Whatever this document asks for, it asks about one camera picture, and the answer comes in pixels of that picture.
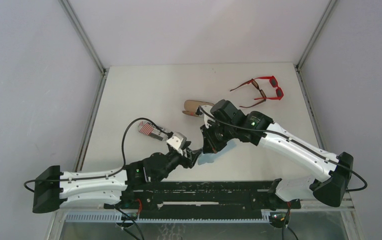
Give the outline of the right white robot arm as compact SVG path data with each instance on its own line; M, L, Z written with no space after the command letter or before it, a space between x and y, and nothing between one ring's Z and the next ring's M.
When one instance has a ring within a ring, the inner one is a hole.
M234 139L270 149L310 174L295 180L276 179L271 189L278 198L290 202L314 197L330 207L341 205L354 175L351 154L320 149L289 133L262 112L245 114L229 100L222 99L213 106L200 105L197 114L204 119L200 128L204 154L216 154Z

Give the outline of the brown striped glasses case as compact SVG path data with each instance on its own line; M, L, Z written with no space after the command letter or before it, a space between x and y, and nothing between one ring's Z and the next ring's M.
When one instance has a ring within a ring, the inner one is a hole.
M211 103L211 102L206 102L206 101L199 101L199 100L186 100L184 102L184 110L182 111L183 114L185 115L188 115L188 116L192 116L192 117L201 117L201 115L197 115L197 110L199 108L199 106L205 106L205 105L208 105L208 106L214 106L215 104L214 103Z

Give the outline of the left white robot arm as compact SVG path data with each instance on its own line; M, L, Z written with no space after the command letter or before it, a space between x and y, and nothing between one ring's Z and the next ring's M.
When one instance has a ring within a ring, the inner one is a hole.
M159 183L178 166L191 169L203 150L190 149L190 141L179 150L168 146L166 154L156 152L143 160L120 168L97 172L61 171L52 165L32 180L34 214L55 212L61 208L118 205L134 201L134 190Z

